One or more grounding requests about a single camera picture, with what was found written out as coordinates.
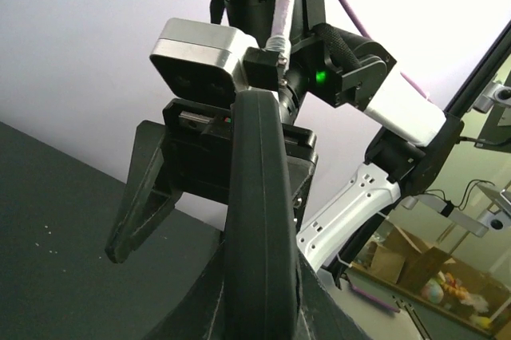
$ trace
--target cable connector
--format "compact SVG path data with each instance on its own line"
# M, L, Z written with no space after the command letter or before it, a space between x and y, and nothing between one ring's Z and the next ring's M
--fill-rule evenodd
M271 25L271 36L266 41L264 48L270 51L277 51L282 55L282 62L285 70L289 68L291 56L291 24L293 20L293 9L295 0L275 0L275 12L273 24Z

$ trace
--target green led light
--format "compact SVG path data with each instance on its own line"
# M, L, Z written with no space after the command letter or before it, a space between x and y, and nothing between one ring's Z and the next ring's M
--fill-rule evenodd
M327 80L327 72L326 71L318 71L316 73L316 83L318 85L322 85Z

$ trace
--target white wall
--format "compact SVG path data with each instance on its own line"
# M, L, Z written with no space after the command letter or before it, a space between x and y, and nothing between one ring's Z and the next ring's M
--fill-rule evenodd
M447 104L511 15L508 0L350 0L375 39ZM208 20L209 0L0 0L0 121L124 180L133 134L172 94L148 55L170 17ZM328 21L354 30L335 0ZM298 125L319 136L309 212L344 184L378 126L307 97ZM180 207L221 226L223 206Z
M498 70L497 79L502 82L511 72L511 57ZM467 113L463 118L465 128L463 136L478 137L487 114L476 111ZM447 198L458 203L463 197L465 186L472 179L483 179L494 182L499 188L504 188L511 181L511 155L475 148L471 143L461 143L454 147L446 164L431 188L440 188L446 192ZM478 188L472 192L465 213L473 218L490 205L488 198ZM397 208L391 213L391 221L406 230L434 242L450 225L450 221L441 217L424 204L418 204L413 210ZM465 230L457 227L442 242L440 248L450 251L454 244L465 234ZM453 253L454 256L468 264L487 271L497 259L511 248L511 232L489 232L482 238L469 235L461 246ZM511 285L511 272L508 263L500 268L496 276L504 283Z

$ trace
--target black table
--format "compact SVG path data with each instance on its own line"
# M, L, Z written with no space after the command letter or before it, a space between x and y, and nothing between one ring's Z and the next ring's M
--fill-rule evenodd
M174 211L112 264L123 187L0 123L0 339L140 339L184 297L220 233Z

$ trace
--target white ceiling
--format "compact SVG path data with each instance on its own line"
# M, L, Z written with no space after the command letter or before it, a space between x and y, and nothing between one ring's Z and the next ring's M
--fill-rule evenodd
M510 0L350 0L374 39L445 106L511 18ZM125 180L136 126L172 99L149 63L170 17L208 20L209 0L0 0L0 121ZM328 21L354 31L327 0ZM349 179L378 126L307 97L297 125L318 137L308 213ZM223 224L223 206L180 208Z

